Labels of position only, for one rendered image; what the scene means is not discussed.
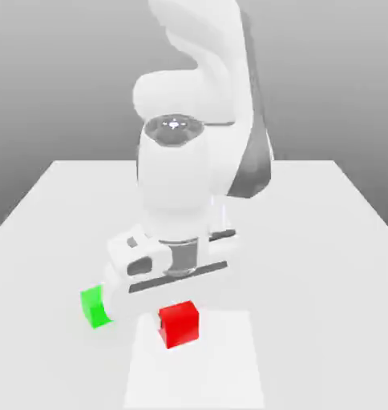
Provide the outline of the small green cube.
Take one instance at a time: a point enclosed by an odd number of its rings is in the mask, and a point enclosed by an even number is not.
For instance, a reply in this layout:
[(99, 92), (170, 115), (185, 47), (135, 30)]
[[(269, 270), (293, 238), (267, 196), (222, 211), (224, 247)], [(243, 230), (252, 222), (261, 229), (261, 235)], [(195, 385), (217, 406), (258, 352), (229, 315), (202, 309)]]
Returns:
[(80, 292), (83, 314), (93, 329), (111, 322), (103, 303), (103, 285), (98, 284)]

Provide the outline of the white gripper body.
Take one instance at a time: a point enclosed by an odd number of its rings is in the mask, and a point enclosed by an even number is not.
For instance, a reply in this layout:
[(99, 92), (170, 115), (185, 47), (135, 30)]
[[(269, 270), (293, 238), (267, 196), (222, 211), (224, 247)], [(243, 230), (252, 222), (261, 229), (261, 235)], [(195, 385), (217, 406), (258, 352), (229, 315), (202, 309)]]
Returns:
[(112, 320), (174, 303), (216, 302), (233, 277), (228, 261), (239, 247), (235, 231), (164, 241), (126, 231), (107, 244), (103, 307)]

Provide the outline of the small red cube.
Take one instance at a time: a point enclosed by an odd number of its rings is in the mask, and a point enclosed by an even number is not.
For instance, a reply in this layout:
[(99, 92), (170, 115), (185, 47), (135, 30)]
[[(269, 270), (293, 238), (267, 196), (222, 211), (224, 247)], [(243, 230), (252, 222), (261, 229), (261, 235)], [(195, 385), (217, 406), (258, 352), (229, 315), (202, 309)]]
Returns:
[(200, 313), (192, 301), (162, 307), (158, 316), (159, 334), (167, 349), (199, 338)]

